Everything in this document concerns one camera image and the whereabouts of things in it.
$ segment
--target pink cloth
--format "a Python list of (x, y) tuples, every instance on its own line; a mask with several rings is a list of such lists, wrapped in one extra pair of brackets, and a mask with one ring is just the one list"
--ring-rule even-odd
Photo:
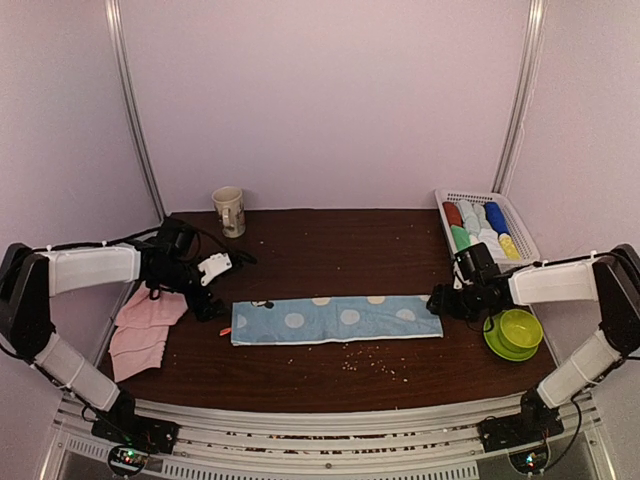
[(162, 292), (151, 300), (149, 289), (141, 285), (116, 317), (116, 332), (109, 353), (116, 382), (148, 368), (160, 368), (169, 327), (187, 311), (184, 297)]

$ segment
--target orange object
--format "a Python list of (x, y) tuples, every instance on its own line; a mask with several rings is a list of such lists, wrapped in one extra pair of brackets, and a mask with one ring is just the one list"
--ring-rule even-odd
[(442, 208), (444, 208), (444, 213), (447, 216), (447, 222), (449, 222), (450, 227), (454, 225), (462, 227), (462, 216), (460, 215), (460, 210), (458, 210), (458, 207), (456, 207), (454, 203), (443, 202)]

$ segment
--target mug handle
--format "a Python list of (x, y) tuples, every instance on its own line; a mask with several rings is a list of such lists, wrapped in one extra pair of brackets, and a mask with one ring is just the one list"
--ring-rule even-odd
[(231, 209), (229, 208), (222, 210), (222, 226), (225, 228), (231, 227)]

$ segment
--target green plate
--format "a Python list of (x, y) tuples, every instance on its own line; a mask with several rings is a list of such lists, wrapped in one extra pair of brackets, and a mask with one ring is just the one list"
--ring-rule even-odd
[[(484, 339), (493, 353), (495, 353), (499, 357), (504, 358), (505, 360), (509, 360), (510, 362), (524, 362), (525, 360), (529, 360), (536, 354), (536, 352), (538, 351), (537, 346), (533, 347), (531, 350), (527, 350), (526, 352), (521, 353), (515, 353), (505, 348), (505, 346), (502, 345), (502, 342), (500, 342), (500, 338), (498, 338), (499, 321), (500, 319), (495, 322), (493, 330), (491, 330), (490, 332), (484, 332)], [(490, 326), (491, 324), (489, 322), (489, 319), (487, 318), (482, 329), (488, 330)]]

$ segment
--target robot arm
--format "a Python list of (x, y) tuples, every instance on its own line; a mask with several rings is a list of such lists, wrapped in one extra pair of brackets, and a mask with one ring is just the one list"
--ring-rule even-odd
[(78, 288), (141, 280), (156, 293), (183, 294), (198, 320), (210, 320), (225, 308), (207, 285), (231, 269), (232, 262), (227, 253), (199, 263), (182, 260), (194, 236), (188, 226), (167, 219), (156, 236), (130, 244), (46, 251), (13, 244), (7, 250), (0, 266), (0, 333), (14, 356), (96, 413), (96, 436), (168, 453), (177, 425), (135, 415), (133, 397), (56, 333), (49, 298)]
[(486, 451), (540, 440), (543, 432), (561, 433), (558, 407), (597, 385), (640, 348), (640, 258), (629, 245), (506, 273), (483, 244), (458, 252), (455, 261), (462, 288), (436, 286), (427, 304), (432, 313), (469, 321), (514, 305), (591, 300), (599, 302), (602, 318), (595, 333), (523, 395), (520, 414), (480, 424)]

